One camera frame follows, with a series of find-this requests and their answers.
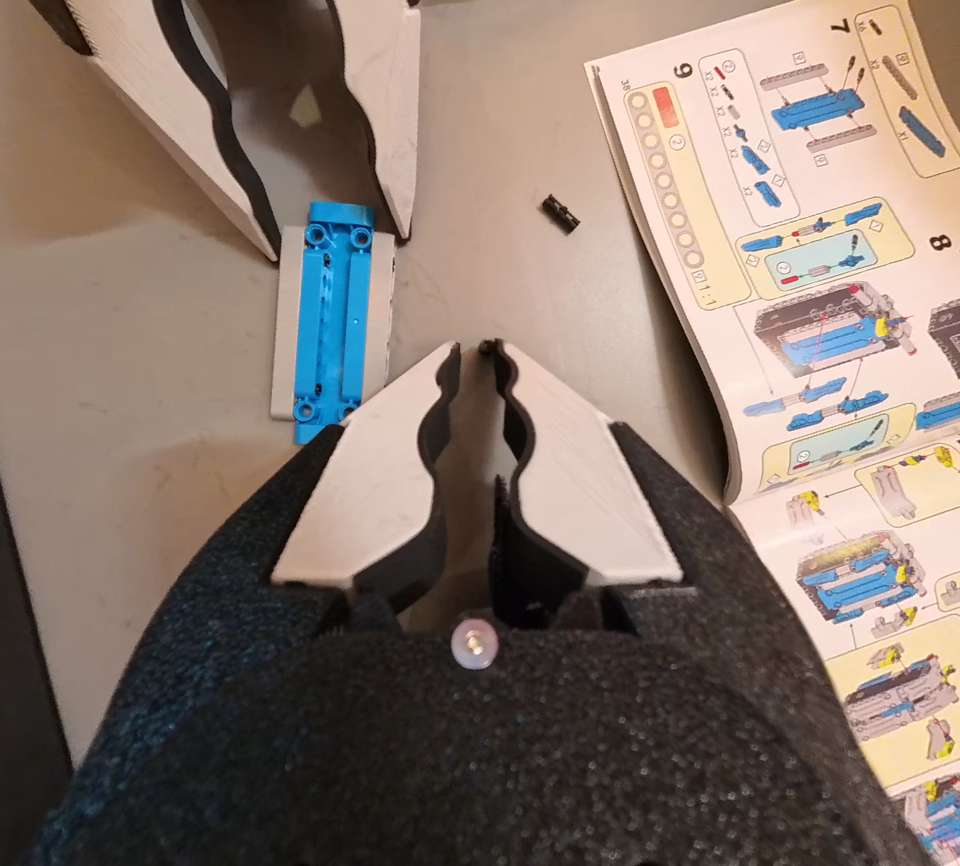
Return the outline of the grey perforated building beam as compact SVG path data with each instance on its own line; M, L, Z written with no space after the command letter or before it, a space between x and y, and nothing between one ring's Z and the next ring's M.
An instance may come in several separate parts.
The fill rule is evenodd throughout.
M370 252L363 402L384 387L389 373L396 279L394 236L374 233Z
M280 252L270 384L270 416L275 420L292 422L296 402L295 373L305 252L303 226L289 225L282 228Z

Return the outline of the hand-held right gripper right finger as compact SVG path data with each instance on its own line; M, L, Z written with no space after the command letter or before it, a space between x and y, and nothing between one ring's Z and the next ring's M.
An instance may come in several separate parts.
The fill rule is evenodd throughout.
M614 435L614 421L516 345L491 347L515 458L508 483L525 588L679 583L682 567Z

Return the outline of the black dotted mat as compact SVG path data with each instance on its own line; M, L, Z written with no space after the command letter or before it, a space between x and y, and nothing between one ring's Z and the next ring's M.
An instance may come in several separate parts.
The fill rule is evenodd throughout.
M1 863L16 864L73 776L6 500L1 500Z

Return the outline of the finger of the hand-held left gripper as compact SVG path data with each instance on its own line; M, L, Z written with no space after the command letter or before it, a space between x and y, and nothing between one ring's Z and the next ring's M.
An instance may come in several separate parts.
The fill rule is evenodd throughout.
M368 162L402 241L417 186L420 0L325 0L342 48L342 80L363 117Z
M238 138L227 81L185 0L66 1L92 49L79 55L226 218L278 261L277 217Z

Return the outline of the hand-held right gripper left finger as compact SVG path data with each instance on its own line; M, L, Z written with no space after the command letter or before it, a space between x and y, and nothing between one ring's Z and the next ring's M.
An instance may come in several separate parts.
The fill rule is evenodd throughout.
M444 343L350 414L273 570L273 584L431 589L447 528L437 462L450 442L461 346Z

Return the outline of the blue perforated building beam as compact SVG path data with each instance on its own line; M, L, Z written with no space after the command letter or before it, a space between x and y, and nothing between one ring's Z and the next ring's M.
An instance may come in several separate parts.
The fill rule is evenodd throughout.
M311 442L362 402L375 214L313 202L303 233L294 365L294 441Z

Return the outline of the open instruction booklet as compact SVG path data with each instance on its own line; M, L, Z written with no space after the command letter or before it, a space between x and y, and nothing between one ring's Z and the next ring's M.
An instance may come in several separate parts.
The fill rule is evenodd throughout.
M721 409L725 506L920 864L958 864L958 126L908 0L585 65Z

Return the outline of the grey desk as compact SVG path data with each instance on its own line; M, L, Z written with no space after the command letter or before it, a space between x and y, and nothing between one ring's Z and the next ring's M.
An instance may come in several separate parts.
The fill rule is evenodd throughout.
M503 336L713 503L727 443L623 197L584 63L791 0L422 0L417 181L390 376L462 345L443 578L487 601L512 457ZM909 0L958 116L958 0ZM269 414L278 272L28 0L2 0L2 480L71 759L186 563L295 451ZM552 193L581 223L541 211Z

